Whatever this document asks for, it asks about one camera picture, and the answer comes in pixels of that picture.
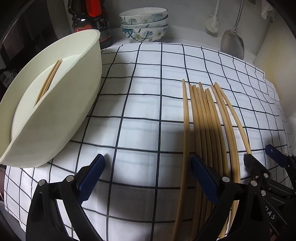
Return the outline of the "white oval basin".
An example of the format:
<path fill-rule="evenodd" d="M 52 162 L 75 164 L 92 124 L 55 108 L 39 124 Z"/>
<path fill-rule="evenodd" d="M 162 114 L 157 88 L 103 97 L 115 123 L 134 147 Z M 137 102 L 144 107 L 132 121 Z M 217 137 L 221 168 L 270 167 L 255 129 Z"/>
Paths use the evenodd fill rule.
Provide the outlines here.
<path fill-rule="evenodd" d="M 1 100 L 1 164 L 38 167 L 70 141 L 100 87 L 99 38 L 98 30 L 70 34 L 18 73 Z"/>

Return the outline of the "checked white cloth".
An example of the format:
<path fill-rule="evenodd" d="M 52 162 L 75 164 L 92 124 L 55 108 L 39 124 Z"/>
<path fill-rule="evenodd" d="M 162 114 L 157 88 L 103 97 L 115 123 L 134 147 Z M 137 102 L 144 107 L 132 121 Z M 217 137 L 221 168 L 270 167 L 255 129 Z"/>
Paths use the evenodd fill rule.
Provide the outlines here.
<path fill-rule="evenodd" d="M 286 171 L 264 153 L 291 153 L 278 95 L 262 70 L 229 55 L 179 44 L 126 44 L 102 51 L 102 86 L 65 148 L 38 168 L 6 169 L 5 209 L 26 228 L 39 180 L 62 181 L 97 154 L 106 166 L 82 204 L 104 240 L 170 240 L 183 158 L 182 81 L 218 83 L 236 110 L 253 155 L 289 186 Z"/>

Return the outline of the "white cutting board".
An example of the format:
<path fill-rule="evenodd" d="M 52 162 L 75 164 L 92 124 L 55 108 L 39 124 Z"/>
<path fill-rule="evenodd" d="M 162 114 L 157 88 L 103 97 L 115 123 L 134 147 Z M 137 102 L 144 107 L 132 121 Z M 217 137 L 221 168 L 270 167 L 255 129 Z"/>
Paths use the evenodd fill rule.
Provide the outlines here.
<path fill-rule="evenodd" d="M 285 114 L 295 118 L 295 37 L 278 13 L 254 64 L 276 88 Z"/>

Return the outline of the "steel spatula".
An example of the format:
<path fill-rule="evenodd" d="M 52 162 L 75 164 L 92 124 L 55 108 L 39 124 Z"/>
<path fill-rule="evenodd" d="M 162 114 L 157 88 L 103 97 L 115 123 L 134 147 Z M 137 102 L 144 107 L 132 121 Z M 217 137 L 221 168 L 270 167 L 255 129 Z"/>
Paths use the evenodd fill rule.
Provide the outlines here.
<path fill-rule="evenodd" d="M 223 53 L 243 60 L 245 56 L 243 39 L 237 32 L 237 27 L 240 22 L 244 0 L 241 0 L 238 11 L 238 16 L 235 25 L 232 29 L 226 30 L 221 39 L 220 50 Z"/>

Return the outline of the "bottom floral bowl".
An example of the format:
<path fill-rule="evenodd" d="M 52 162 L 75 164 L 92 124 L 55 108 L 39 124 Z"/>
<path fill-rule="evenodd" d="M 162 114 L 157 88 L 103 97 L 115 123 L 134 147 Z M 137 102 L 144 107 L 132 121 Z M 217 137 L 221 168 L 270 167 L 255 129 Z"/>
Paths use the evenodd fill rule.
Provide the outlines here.
<path fill-rule="evenodd" d="M 162 39 L 167 31 L 168 25 L 155 28 L 124 28 L 121 27 L 123 35 L 132 43 L 156 42 Z"/>

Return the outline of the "floral bowl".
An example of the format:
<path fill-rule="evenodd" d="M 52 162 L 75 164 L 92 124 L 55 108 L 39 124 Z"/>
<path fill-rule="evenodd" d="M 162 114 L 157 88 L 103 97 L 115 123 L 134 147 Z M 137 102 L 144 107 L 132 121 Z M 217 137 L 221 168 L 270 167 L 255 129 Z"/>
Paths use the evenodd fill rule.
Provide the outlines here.
<path fill-rule="evenodd" d="M 121 27 L 123 35 L 132 43 L 156 42 L 162 39 L 167 31 L 168 25 L 155 28 L 124 28 Z"/>
<path fill-rule="evenodd" d="M 158 7 L 130 9 L 119 14 L 123 25 L 149 24 L 161 21 L 168 16 L 168 10 Z"/>
<path fill-rule="evenodd" d="M 153 22 L 153 23 L 145 23 L 145 24 L 136 24 L 136 25 L 123 25 L 121 24 L 121 28 L 125 29 L 142 29 L 142 28 L 156 28 L 156 27 L 163 27 L 167 25 L 168 16 L 160 21 Z"/>

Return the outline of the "dark soy sauce bottle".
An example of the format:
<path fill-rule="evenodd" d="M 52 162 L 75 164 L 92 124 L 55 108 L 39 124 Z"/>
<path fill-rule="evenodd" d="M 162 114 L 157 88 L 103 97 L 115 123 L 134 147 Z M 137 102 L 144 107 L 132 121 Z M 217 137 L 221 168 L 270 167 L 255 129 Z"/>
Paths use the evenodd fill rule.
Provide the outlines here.
<path fill-rule="evenodd" d="M 99 30 L 100 48 L 105 49 L 112 44 L 108 13 L 104 7 L 104 1 L 69 0 L 68 13 L 72 16 L 74 32 L 90 29 Z"/>

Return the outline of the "middle floral bowl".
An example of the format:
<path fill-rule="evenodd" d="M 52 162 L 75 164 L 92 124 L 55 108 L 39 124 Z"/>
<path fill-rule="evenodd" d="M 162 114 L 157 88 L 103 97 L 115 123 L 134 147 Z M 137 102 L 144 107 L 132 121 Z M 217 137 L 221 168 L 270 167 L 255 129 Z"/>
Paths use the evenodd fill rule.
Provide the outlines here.
<path fill-rule="evenodd" d="M 145 23 L 145 24 L 136 24 L 136 25 L 123 25 L 121 24 L 121 28 L 125 29 L 142 29 L 142 28 L 156 28 L 156 27 L 163 27 L 167 25 L 168 16 L 160 21 L 153 22 L 153 23 Z"/>

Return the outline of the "top floral bowl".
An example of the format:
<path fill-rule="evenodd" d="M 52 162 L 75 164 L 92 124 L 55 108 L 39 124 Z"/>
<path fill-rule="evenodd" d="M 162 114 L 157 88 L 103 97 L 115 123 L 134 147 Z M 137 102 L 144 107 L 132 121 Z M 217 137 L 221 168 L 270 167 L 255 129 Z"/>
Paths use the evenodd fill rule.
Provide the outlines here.
<path fill-rule="evenodd" d="M 130 9 L 119 14 L 123 25 L 149 24 L 161 21 L 168 16 L 168 10 L 158 7 Z"/>

